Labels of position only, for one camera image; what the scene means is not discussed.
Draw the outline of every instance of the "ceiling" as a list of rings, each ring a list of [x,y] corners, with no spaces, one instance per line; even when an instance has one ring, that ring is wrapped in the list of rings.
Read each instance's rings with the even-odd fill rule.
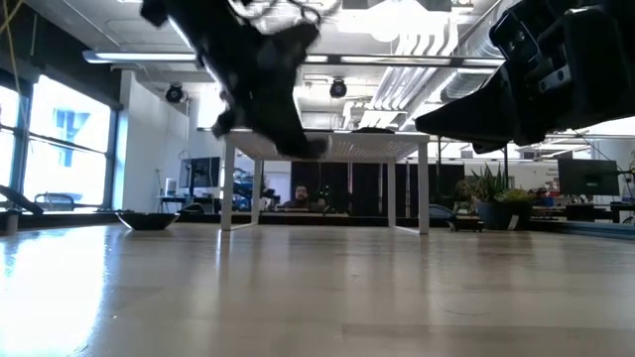
[[[412,37],[406,37],[403,31],[402,36],[390,42],[381,42],[375,40],[377,36],[373,36],[370,32],[376,29],[389,28],[386,24],[399,24],[404,22],[403,17],[407,13],[416,11],[426,11],[423,7],[417,5],[416,0],[385,0],[389,2],[403,2],[413,7],[413,11],[403,10],[401,13],[390,13],[387,10],[379,10],[379,18],[383,22],[378,25],[377,22],[370,23],[368,32],[359,33],[360,31],[344,30],[351,28],[351,24],[358,24],[358,19],[365,16],[365,12],[372,9],[378,9],[380,6],[388,6],[381,3],[374,6],[371,10],[341,10],[322,26],[321,38],[313,48],[313,53],[322,54],[395,54],[403,51],[407,47],[406,40],[411,41],[409,53],[404,55],[416,55],[416,49],[421,48],[421,55],[444,55],[441,53],[444,49],[450,53],[456,53],[456,44],[451,42],[452,36],[461,37],[467,29],[474,24],[494,3],[494,0],[472,0],[473,9],[470,12],[462,12],[459,15],[453,15],[452,23],[455,24],[455,33],[452,33],[451,27],[443,22],[438,25],[427,24],[430,21],[421,21],[428,16],[424,14],[421,19],[414,18],[411,23],[416,25],[414,30],[410,32],[420,33],[420,27],[425,27],[425,35],[418,34]],[[139,17],[138,2],[126,0],[27,0],[27,3],[44,17],[69,32],[89,47],[99,51],[127,51],[127,52],[189,52],[190,49],[182,41],[180,36],[170,26],[166,26],[160,30],[149,25],[145,20]],[[294,19],[298,18],[298,11],[291,5],[279,5],[276,10],[267,17],[267,19],[259,23],[259,27],[263,31],[271,32],[276,28],[284,27],[290,24]],[[437,34],[441,34],[442,40],[437,41]],[[163,93],[171,82],[182,82],[184,89],[190,92],[190,95],[197,96],[205,82],[209,82],[206,73],[199,71],[191,64],[152,64],[133,66],[137,70],[137,78],[147,87],[157,92],[163,97]],[[424,108],[425,105],[417,105],[413,108],[413,103],[420,100],[418,96],[420,92],[425,91],[431,86],[434,79],[432,70],[421,73],[414,69],[399,69],[399,76],[394,78],[394,82],[386,86],[387,68],[382,66],[332,66],[332,65],[306,65],[301,68],[299,76],[299,87],[295,94],[297,95],[298,105],[304,113],[313,115],[304,115],[304,125],[307,127],[320,127],[327,125],[329,127],[341,127],[344,122],[358,123],[364,113],[349,116],[352,119],[346,121],[345,109],[352,105],[352,102],[368,103],[373,102],[374,109],[383,109],[381,106],[389,108],[389,117],[378,117],[380,119],[370,120],[370,125],[381,126],[392,125],[393,127],[402,127],[404,116],[398,115],[395,108],[404,112],[413,111],[413,109]],[[407,85],[408,80],[418,75],[420,83],[418,85]],[[346,81],[348,87],[347,98],[331,99],[328,95],[330,83],[335,77],[342,77]],[[486,76],[478,78],[476,81],[482,81]],[[378,93],[378,89],[387,91],[386,93]],[[468,93],[472,89],[454,90],[460,95]],[[379,94],[384,94],[385,99],[380,105]],[[398,105],[398,97],[403,98],[407,94],[412,94],[410,101],[403,105]]]

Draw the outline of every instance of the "plant pot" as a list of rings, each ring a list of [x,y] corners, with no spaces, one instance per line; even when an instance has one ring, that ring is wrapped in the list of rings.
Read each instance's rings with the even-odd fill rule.
[[[513,216],[518,216],[514,230],[526,229],[532,214],[529,202],[476,202],[476,210],[485,229],[507,230]]]

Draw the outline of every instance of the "white table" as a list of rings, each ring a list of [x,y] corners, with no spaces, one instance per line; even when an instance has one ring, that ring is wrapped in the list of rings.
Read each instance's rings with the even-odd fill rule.
[[[429,180],[428,180],[428,143],[430,136],[420,133],[396,134],[357,134],[346,131],[332,133],[308,132],[309,138],[329,138],[331,147],[328,154],[319,160],[323,163],[367,163],[388,165],[388,225],[397,228],[395,165],[416,151],[419,151],[419,234],[428,234],[429,219]],[[253,201],[260,201],[263,163],[265,161],[295,161],[278,154],[268,140],[251,130],[232,130],[225,137],[225,170],[220,227],[231,230],[231,210],[233,197],[233,173],[236,149],[254,161]],[[251,224],[257,224],[258,209],[252,209]]]

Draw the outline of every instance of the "green plant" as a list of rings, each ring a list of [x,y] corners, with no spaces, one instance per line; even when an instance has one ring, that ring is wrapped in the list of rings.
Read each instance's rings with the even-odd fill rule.
[[[461,194],[469,195],[481,202],[497,202],[496,196],[507,189],[500,166],[496,175],[487,165],[485,170],[481,170],[480,175],[474,170],[472,174],[472,178],[465,178],[457,185],[456,189]]]
[[[534,199],[536,195],[520,188],[508,188],[496,195],[496,200],[499,202],[531,203]]]

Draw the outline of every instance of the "glass window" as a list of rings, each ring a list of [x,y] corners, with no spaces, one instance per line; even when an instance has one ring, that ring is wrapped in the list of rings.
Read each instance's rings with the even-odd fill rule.
[[[19,106],[18,92],[0,86],[0,124],[15,127],[18,123]]]
[[[105,153],[110,108],[41,75],[34,86],[30,131]]]
[[[13,134],[0,131],[0,184],[9,185],[11,180],[11,165],[13,163]]]
[[[106,177],[106,157],[32,140],[29,145],[24,194],[69,196],[74,203],[101,204]]]

